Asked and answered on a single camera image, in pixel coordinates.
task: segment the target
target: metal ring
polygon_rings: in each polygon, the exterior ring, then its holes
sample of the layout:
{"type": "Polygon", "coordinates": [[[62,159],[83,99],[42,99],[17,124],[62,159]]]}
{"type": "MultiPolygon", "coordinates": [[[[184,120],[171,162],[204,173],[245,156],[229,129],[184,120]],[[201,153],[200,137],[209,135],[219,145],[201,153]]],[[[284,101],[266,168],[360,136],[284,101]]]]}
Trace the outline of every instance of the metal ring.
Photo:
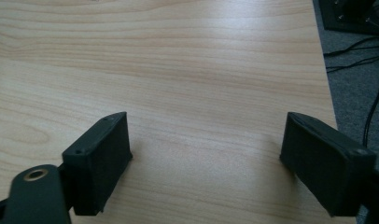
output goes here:
{"type": "Polygon", "coordinates": [[[35,181],[37,179],[41,179],[42,177],[46,176],[48,174],[48,170],[46,169],[37,169],[33,170],[23,178],[25,181],[35,181]]]}

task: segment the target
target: table surface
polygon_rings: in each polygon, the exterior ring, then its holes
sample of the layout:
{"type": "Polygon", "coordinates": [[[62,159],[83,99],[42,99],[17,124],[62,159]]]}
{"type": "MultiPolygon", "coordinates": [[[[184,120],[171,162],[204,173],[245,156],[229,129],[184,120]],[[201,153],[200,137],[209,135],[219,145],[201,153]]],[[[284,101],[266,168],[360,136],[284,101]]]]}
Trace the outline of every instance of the table surface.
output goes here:
{"type": "Polygon", "coordinates": [[[74,223],[354,223],[278,159],[288,111],[335,125],[312,1],[0,1],[0,200],[120,111],[134,158],[74,223]]]}

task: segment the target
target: black bracket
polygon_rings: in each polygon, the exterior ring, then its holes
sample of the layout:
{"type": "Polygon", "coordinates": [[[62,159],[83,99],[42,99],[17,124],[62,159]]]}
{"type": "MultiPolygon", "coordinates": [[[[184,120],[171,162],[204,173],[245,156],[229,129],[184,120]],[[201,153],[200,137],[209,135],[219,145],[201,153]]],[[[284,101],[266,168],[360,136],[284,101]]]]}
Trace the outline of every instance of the black bracket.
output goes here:
{"type": "Polygon", "coordinates": [[[375,0],[318,0],[326,30],[379,35],[375,0]]]}
{"type": "Polygon", "coordinates": [[[102,118],[63,153],[61,166],[36,166],[13,179],[0,223],[71,223],[71,207],[96,216],[132,157],[126,113],[102,118]]]}
{"type": "Polygon", "coordinates": [[[379,223],[372,151],[318,119],[290,112],[280,159],[332,217],[354,217],[363,204],[370,211],[367,221],[379,223]]]}

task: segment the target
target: black plastic block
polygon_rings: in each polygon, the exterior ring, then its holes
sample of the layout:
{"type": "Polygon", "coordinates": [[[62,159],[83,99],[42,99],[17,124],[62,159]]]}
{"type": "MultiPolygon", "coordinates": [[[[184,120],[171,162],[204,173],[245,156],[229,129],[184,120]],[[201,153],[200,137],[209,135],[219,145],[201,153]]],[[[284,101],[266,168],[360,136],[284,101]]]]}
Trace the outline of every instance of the black plastic block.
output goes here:
{"type": "Polygon", "coordinates": [[[353,217],[376,155],[322,121],[290,112],[280,159],[332,217],[353,217]]]}
{"type": "Polygon", "coordinates": [[[76,215],[103,212],[132,157],[125,112],[100,119],[63,153],[64,174],[74,188],[70,200],[76,215]]]}

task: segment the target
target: wire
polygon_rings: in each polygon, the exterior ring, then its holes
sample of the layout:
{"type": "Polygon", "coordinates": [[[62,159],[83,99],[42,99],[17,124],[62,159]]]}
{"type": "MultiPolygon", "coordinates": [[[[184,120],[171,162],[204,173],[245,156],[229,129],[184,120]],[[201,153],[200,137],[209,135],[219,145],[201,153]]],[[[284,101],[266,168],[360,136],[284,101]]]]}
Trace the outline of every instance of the wire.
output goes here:
{"type": "Polygon", "coordinates": [[[372,120],[373,114],[375,113],[375,109],[378,106],[378,103],[379,103],[379,91],[378,91],[378,94],[376,95],[375,100],[373,101],[371,110],[368,113],[367,121],[365,122],[364,134],[363,134],[363,146],[364,147],[367,147],[367,145],[368,145],[368,135],[369,135],[369,131],[370,131],[371,120],[372,120]]]}
{"type": "Polygon", "coordinates": [[[371,18],[368,18],[366,22],[369,22],[371,25],[374,25],[379,28],[379,23],[376,21],[371,20],[371,18]]]}
{"type": "Polygon", "coordinates": [[[351,50],[353,51],[353,50],[361,50],[361,49],[379,49],[379,45],[378,46],[370,46],[370,47],[358,48],[358,49],[351,49],[351,50]]]}
{"type": "Polygon", "coordinates": [[[346,49],[341,49],[341,50],[337,50],[337,51],[334,51],[334,52],[325,53],[323,55],[324,55],[324,57],[335,57],[335,56],[347,53],[350,50],[355,50],[356,46],[362,45],[362,44],[364,44],[366,42],[369,42],[369,41],[372,41],[372,40],[376,40],[376,39],[379,39],[379,36],[372,36],[372,37],[368,37],[368,38],[362,39],[362,40],[354,43],[353,45],[349,46],[346,49]]]}
{"type": "Polygon", "coordinates": [[[330,67],[326,67],[326,69],[332,69],[332,70],[327,71],[327,73],[333,73],[333,72],[336,72],[336,71],[339,71],[339,70],[343,70],[343,69],[347,69],[347,68],[352,68],[352,67],[360,66],[360,65],[363,65],[363,64],[375,63],[377,61],[379,61],[379,56],[363,59],[363,60],[360,60],[358,62],[349,64],[349,65],[330,66],[330,67]]]}

